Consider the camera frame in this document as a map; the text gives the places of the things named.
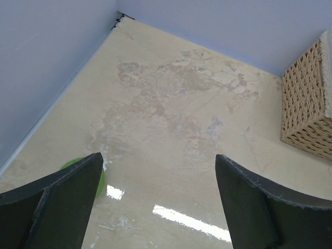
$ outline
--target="white wall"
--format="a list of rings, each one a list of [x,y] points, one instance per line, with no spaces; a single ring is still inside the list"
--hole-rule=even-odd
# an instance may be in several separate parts
[[[0,0],[0,168],[110,33],[116,11],[116,0]]]
[[[332,25],[329,0],[117,0],[137,21],[281,75]]]

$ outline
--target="stained floor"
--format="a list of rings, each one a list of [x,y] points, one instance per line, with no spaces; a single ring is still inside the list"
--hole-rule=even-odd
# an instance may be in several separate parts
[[[330,162],[280,142],[278,77],[124,18],[4,173],[0,191],[100,151],[83,248],[232,248],[216,154],[332,200]]]

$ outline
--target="wicker basket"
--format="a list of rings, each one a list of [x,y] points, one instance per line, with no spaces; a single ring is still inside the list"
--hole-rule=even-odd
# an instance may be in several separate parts
[[[282,76],[281,141],[332,160],[332,120],[325,115],[321,40]]]

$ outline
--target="green circular object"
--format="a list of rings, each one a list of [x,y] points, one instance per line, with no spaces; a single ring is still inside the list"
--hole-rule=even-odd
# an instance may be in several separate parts
[[[84,157],[80,157],[80,158],[76,158],[73,159],[69,162],[67,162],[64,166],[62,166],[60,168],[60,170],[63,170],[64,168],[67,168],[68,166],[74,164],[75,162],[78,162],[79,160],[83,159]],[[102,192],[103,188],[105,185],[105,175],[104,175],[104,170],[102,170],[102,174],[100,176],[100,180],[99,180],[99,184],[98,184],[98,188],[97,188],[97,192],[95,193],[95,196],[98,197],[100,195],[100,193]]]

